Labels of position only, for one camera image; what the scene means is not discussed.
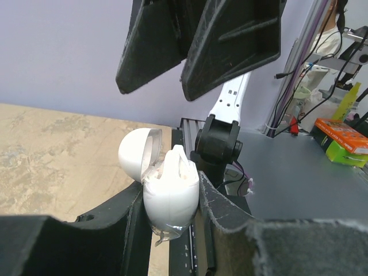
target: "orange box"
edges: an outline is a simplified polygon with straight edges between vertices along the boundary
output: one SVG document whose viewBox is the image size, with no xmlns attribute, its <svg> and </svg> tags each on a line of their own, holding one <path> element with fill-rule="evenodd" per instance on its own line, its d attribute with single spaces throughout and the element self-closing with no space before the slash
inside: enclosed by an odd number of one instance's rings
<svg viewBox="0 0 368 276">
<path fill-rule="evenodd" d="M 351 154 L 368 154 L 368 139 L 344 122 L 318 118 L 315 126 Z"/>
</svg>

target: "red object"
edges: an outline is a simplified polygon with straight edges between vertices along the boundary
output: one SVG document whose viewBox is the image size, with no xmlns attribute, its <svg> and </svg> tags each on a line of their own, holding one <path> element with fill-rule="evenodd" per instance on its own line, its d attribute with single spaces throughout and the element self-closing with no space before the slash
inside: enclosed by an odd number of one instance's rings
<svg viewBox="0 0 368 276">
<path fill-rule="evenodd" d="M 290 133 L 295 136 L 298 136 L 299 134 L 298 121 L 295 117 L 292 118 L 292 121 L 290 123 Z"/>
</svg>

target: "yellow object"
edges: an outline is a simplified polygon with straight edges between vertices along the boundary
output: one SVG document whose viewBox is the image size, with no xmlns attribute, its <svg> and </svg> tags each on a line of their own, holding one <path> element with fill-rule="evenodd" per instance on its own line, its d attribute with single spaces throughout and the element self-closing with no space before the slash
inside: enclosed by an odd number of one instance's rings
<svg viewBox="0 0 368 276">
<path fill-rule="evenodd" d="M 345 120 L 354 102 L 357 100 L 359 88 L 361 87 L 361 85 L 362 84 L 360 82 L 357 82 L 354 87 L 345 95 L 335 114 L 332 116 L 332 119 L 340 121 Z"/>
</svg>

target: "person's hair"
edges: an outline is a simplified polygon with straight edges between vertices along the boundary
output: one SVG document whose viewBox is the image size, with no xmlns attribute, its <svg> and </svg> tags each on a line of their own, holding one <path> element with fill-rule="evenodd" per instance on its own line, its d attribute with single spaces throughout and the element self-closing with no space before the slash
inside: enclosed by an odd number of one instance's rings
<svg viewBox="0 0 368 276">
<path fill-rule="evenodd" d="M 336 23 L 340 33 L 344 32 L 345 29 L 345 6 L 347 5 L 348 0 L 338 0 L 336 4 L 336 12 L 339 15 L 339 19 Z"/>
</svg>

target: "box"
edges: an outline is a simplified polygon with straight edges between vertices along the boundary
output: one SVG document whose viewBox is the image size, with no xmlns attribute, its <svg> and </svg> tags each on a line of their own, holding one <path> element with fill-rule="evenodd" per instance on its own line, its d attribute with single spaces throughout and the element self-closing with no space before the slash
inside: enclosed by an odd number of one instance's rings
<svg viewBox="0 0 368 276">
<path fill-rule="evenodd" d="M 368 161 L 368 139 L 339 120 L 317 119 L 312 135 L 332 162 L 361 168 Z"/>
</svg>

